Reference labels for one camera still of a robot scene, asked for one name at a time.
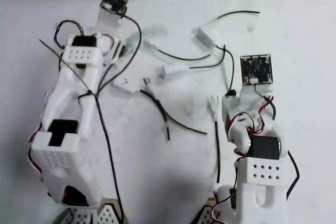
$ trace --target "black wire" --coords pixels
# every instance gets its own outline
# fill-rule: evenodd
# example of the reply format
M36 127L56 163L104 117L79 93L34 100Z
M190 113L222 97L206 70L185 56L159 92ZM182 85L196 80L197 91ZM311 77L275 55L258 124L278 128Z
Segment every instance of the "black wire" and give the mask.
M72 23L72 24L75 24L80 32L81 35L84 35L84 30L82 28L82 26L75 20L69 20L69 19L66 19L66 20L63 20L61 23L59 23L59 25L56 27L56 31L55 31L55 34L54 34L54 42L56 43L56 45L61 48L61 49L65 49L65 46L61 45L58 40L57 40L57 35L62 27L63 24L65 23Z
M203 135L207 135L207 134L208 134L208 133L206 133L206 132L199 131L199 130L190 128L190 127L188 127L188 126L185 126L184 124L182 124L182 123L178 122L177 120L175 120L174 118L172 118L172 117L167 113L167 111L164 109L164 107L162 107L162 109L163 109L164 113L166 113L166 115L167 115L167 116L168 116L174 123L178 124L179 126L185 128L185 129L187 129L187 130L190 130L190 131L199 133L199 134L203 134Z
M219 145L219 135L218 135L218 122L215 121L215 131L216 131L216 145L217 145L217 183L219 183L220 171L221 171L221 149Z
M175 120L174 118L172 118L172 117L167 113L167 111L164 109L164 107L162 106L161 102L160 102L158 99L156 99L154 96L152 96L151 94L149 94L148 92L146 92L146 91L144 91L144 90L140 90L140 92L143 93L143 94L145 94L145 95L147 95L148 97L150 97L150 98L153 100L153 102L156 104L156 106L159 108L160 112L163 113L164 116L169 117L174 123L178 124L179 126L185 128L185 129L188 129L188 130L190 130L190 131L193 131L193 132L196 132L196 133L199 133L199 134L203 134L203 135L207 135L207 134L208 134L208 133L206 133L206 132L203 132L203 131L199 131L199 130L190 128L190 127L188 127L188 126L186 126L186 125L184 125L184 124L178 122L177 120Z
M167 138L168 138L168 141L170 140L170 132L169 132L169 126L168 126L168 121L167 121L167 117L166 117L166 114L164 113L164 110L162 109L162 106L160 103L158 103L157 99L155 99L154 96L152 96L151 94L149 94L148 92L144 91L144 90L140 90L141 93L147 95L154 103L155 105L157 106L157 108L160 110L161 112L161 115L163 117L163 120L166 122L167 124L167 128L166 128L166 131L167 131Z
M224 58L225 58L225 52L226 52L226 50L225 50L225 45L224 45L223 56L222 56L222 59L221 59L218 63L216 63L216 64L214 64L214 65L209 65L209 66L189 67L189 69L199 69L199 68L212 68L212 67L217 67L218 65L220 65L220 64L223 62L223 60L224 60Z
M255 14L260 14L260 12L257 12L257 11L254 11L254 10L236 10L234 12L229 12L229 13L225 13L225 14L222 14L220 15L219 17L217 17L217 20L218 19L221 19L227 15L230 15L230 14L234 14L234 13L255 13Z
M256 85L254 85L252 88L253 88L253 90L255 91L255 93L256 93L258 96L264 98L265 101L271 105L272 110L273 110L272 120L274 121L274 120L275 120L275 117L277 116L277 109L275 108L275 105L273 104L273 102L272 102L268 97L266 97L266 96L264 96L264 95L261 95L261 94L259 94L259 92L257 92L257 87L256 87Z
M287 197L287 200L288 200L289 195L291 194L291 192L293 191L295 185L297 184L297 182L300 179L300 172L299 172L299 168L298 168L297 164L295 163L295 160L294 160L292 154L290 153L290 151L288 151L287 153L288 153L288 156L289 156L290 160L293 163L293 166L294 166L295 172L296 172L296 178L294 179L293 183L290 185L289 189L287 190L286 197Z
M71 215L71 219L67 223L65 223L65 224L71 224L73 222L74 218L75 218L74 217L74 213L72 212L72 210L71 210L70 207L68 207L68 211L69 211L69 213Z
M249 113L247 113L246 111L240 112L238 114L238 116L241 116L243 114L248 115L248 117L251 119L251 121L252 121L252 130L253 130L253 132L255 132L256 127L255 127L254 120L253 120L252 116Z
M233 77L234 77L234 74L235 74L235 60L233 58L233 55L232 53L227 50L225 47L224 48L221 48L219 46L216 46L218 49L222 50L222 51L226 51L227 53L229 53L229 55L231 56L231 60L232 60L232 74L231 74L231 81L230 81L230 85L229 85L229 89L227 91L227 93L229 93L231 90L232 90L232 84L233 84Z
M238 169L237 169L237 167L235 167L235 171L236 171L236 178L235 178L235 184L233 185L233 190L232 190L232 191L234 191L234 190L236 189L236 185L237 185L237 177L238 177ZM229 195L227 198L225 198L225 199L223 199L223 200L217 202L217 203L211 208L211 212L212 212L213 209L216 208L218 205L220 205L220 204L226 202L227 200L231 199L232 195L233 195L233 193L230 193L230 195Z
M208 58L209 56L211 55L206 55L206 56L203 56L203 57L200 57L200 58L195 58L195 59L187 59L187 58L181 58L181 57L177 57L177 56L174 56L174 55L171 55L171 54L168 54L167 52L165 51L162 51L160 49L158 49L158 51L164 55L167 55L169 57L172 57L174 59L177 59L177 60L185 60L185 61L197 61L197 60L203 60L203 59L206 59Z
M125 14L120 14L120 13L115 13L115 14L116 14L116 15L119 15L119 16L121 16L121 17L124 17L124 18L126 18L126 19L132 21L133 23L135 23L135 25L137 26L137 28L138 28L138 30L139 30L139 43L138 43L137 48L135 49L135 51L134 51L134 53L133 53L133 55L132 55L130 61L126 64L126 66L125 66L119 73L117 73L114 77L112 77L112 78L109 79L107 82L105 82L105 83L98 89L98 91L97 91L97 95L100 94L100 92L102 91L102 89L103 89L104 87L106 87L107 84L109 84L111 81L113 81L115 78L117 78L119 75L121 75L121 74L126 70L126 68L131 64L131 62L133 61L135 55L137 54L137 52L138 52L138 50L139 50L139 48L140 48L140 45L141 45L141 41L142 41L142 31L141 31L141 28L140 28L138 22L136 22L133 18L130 18L130 17L128 17L128 16L125 15ZM110 69L111 69L111 68L108 68L108 69L106 70L106 73L104 74L104 76L106 76L107 72L108 72Z
M102 112L101 112L101 107L100 107L100 103L99 103L99 100L98 100L98 96L94 95L94 94L93 94L93 96L94 96L94 99L96 101L96 105L97 105L97 109L98 109L98 114L99 114L101 126L103 128L104 135L105 135L105 138L106 138L107 148L109 150L109 156L110 156L110 163L111 163L111 167L112 167L114 186L116 188L115 192L117 194L118 204L119 204L120 212L121 212L121 223L124 223L125 214L124 214L124 210L123 210L123 207L122 207L121 198L120 198L120 194L119 194L119 189L118 189L118 184L117 184L117 176L115 174L116 170L115 170L114 163L113 163L113 157L112 157L112 150L111 150L111 145L110 145L109 133L108 133L108 131L106 129L106 125L105 125L105 121L104 121L104 118L103 118L103 115L102 115Z
M261 95L261 94L259 94L258 92L256 92L256 93L257 93L257 95L259 95L260 97L264 98L264 99L265 99L265 100L272 106L272 109L273 109L272 119L273 119L273 121L274 121L275 118L276 118L276 115L277 115L277 110L276 110L276 108L275 108L275 105L273 104L273 102L272 102L268 97L266 97L266 96L264 96L264 95ZM288 188L287 193L286 193L286 199L288 200L289 195L291 194L291 192L293 191L295 185L297 184L297 182L298 182L299 179L300 179L300 171L299 171L299 168L298 168L298 166L297 166L297 164L296 164L296 162L295 162L295 160L294 160L292 154L290 153L290 151L288 151L287 154L288 154L290 160L292 161L293 166L294 166L294 169L295 169L295 172L296 172L296 177L295 177L294 181L292 182L292 184L290 185L290 187Z
M115 64L111 64L105 71L105 73L103 74L102 78L100 79L99 85L98 85L98 89L100 89L100 86L103 84L104 79L107 75L107 73L110 71L110 69L114 66Z
M235 60L233 59L233 55L231 54L231 52L229 50L226 50L226 52L229 53L229 55L231 56L231 60L232 60L232 74L231 74L231 81L230 81L230 86L229 86L229 90L228 92L230 92L232 90L232 84L233 84L233 77L235 74Z

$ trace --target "white surface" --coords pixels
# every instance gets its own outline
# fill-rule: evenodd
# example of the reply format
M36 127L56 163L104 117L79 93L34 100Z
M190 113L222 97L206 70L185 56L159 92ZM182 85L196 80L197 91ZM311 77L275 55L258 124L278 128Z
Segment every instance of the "white surface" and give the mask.
M93 26L100 1L0 0L3 223L51 223L62 209L47 196L26 159L27 138L39 123L44 93L55 84L58 73L57 58L38 38L54 45L56 23L63 19ZM217 31L235 56L235 88L241 86L240 55L271 53L277 122L301 172L301 180L288 201L289 223L331 223L336 211L336 91L332 88L336 0L130 0L128 4L128 14L139 22L144 37L162 50L191 58L207 53L207 49L195 44L194 29L222 13L239 9L259 10L261 14L231 15L219 22ZM137 33L132 23L123 20L122 24L121 38ZM167 35L153 39L162 27ZM65 29L59 35L63 42L67 32ZM143 78L167 62L176 61L141 50L128 71L134 78ZM207 62L216 62L215 56L198 64ZM129 97L113 87L102 92L122 202L131 224L186 224L211 195L216 145L207 106L211 94L226 92L230 71L227 57L221 67L194 71L180 80L156 86L156 93L172 116L208 131L208 136L171 124L172 139L167 142L161 115L147 97ZM221 181L233 184L234 147L226 143L222 126L219 130ZM98 120L96 131L97 139L103 139ZM107 151L103 167L111 171ZM104 195L115 197L111 174L107 173L102 183Z

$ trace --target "white connector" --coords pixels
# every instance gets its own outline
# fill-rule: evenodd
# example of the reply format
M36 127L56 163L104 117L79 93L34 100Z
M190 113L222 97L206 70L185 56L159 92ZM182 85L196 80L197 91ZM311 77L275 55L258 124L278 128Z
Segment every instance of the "white connector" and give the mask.
M220 42L219 35L211 29L210 25L201 26L197 30L196 37L209 48L214 48Z
M164 79L174 79L182 76L189 67L183 63L168 64L162 67L161 76Z
M210 108L214 113L215 122L218 121L218 112L220 111L221 102L218 96L212 95L210 99Z

